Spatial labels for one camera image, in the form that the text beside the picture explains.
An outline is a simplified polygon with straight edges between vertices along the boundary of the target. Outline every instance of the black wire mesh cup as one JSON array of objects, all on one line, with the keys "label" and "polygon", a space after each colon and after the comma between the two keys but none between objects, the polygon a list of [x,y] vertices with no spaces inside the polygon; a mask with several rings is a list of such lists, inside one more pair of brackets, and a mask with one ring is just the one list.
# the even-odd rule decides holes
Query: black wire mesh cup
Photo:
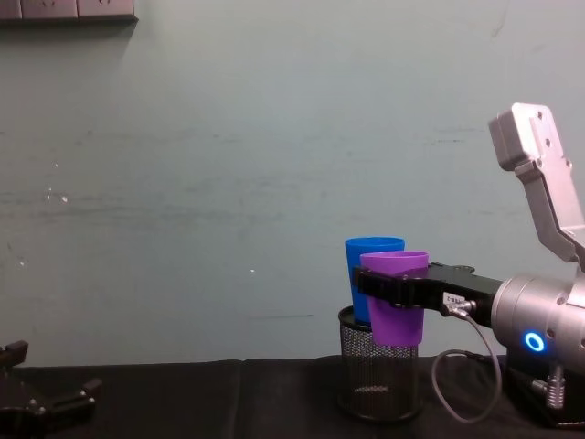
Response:
[{"label": "black wire mesh cup", "polygon": [[353,306],[339,312],[342,382],[337,401],[358,418],[393,423],[416,415],[419,349],[374,343],[372,328],[354,319]]}]

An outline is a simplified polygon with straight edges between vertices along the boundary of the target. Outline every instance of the gray cable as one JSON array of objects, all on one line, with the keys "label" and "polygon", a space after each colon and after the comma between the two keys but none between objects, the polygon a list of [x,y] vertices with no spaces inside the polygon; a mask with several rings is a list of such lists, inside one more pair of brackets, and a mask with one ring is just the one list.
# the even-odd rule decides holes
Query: gray cable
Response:
[{"label": "gray cable", "polygon": [[445,350],[444,352],[439,354],[437,356],[437,358],[432,362],[432,368],[431,368],[432,388],[435,390],[437,397],[439,398],[439,400],[441,401],[441,404],[445,407],[447,412],[449,412],[449,414],[453,418],[455,418],[457,421],[459,421],[460,423],[479,423],[480,421],[483,421],[487,416],[490,415],[490,413],[494,409],[495,405],[497,404],[497,402],[500,398],[500,395],[502,394],[502,371],[500,370],[500,363],[497,359],[496,354],[494,353],[494,350],[492,349],[492,347],[488,343],[484,334],[482,334],[480,327],[477,325],[477,323],[475,323],[475,320],[473,320],[470,316],[466,316],[466,317],[464,317],[464,319],[466,321],[468,321],[471,324],[471,326],[477,331],[477,333],[479,334],[479,337],[481,337],[482,341],[485,343],[485,346],[487,347],[487,350],[490,353],[490,357],[492,358],[492,363],[494,364],[494,373],[495,373],[494,396],[492,397],[492,400],[487,405],[485,410],[481,414],[479,414],[478,416],[475,416],[474,418],[463,418],[453,409],[453,407],[451,405],[449,405],[447,400],[445,400],[445,397],[441,393],[441,389],[439,389],[439,384],[437,383],[437,366],[439,365],[439,362],[443,358],[445,358],[449,355],[464,355],[465,357],[467,357],[468,352],[461,350],[461,349]]}]

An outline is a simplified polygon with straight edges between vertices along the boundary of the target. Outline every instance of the black tablecloth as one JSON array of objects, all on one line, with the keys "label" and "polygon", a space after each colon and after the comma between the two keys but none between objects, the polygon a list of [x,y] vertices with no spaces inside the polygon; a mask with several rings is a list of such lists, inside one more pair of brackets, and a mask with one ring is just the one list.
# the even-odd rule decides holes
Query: black tablecloth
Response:
[{"label": "black tablecloth", "polygon": [[[55,438],[583,438],[548,430],[503,397],[490,418],[463,425],[440,406],[431,388],[431,359],[420,359],[425,406],[400,425],[373,425],[335,404],[340,358],[217,361],[198,364],[20,369],[47,395],[99,377],[104,389],[91,425]],[[492,371],[469,359],[441,365],[445,396],[463,414],[479,412],[493,391]]]}]

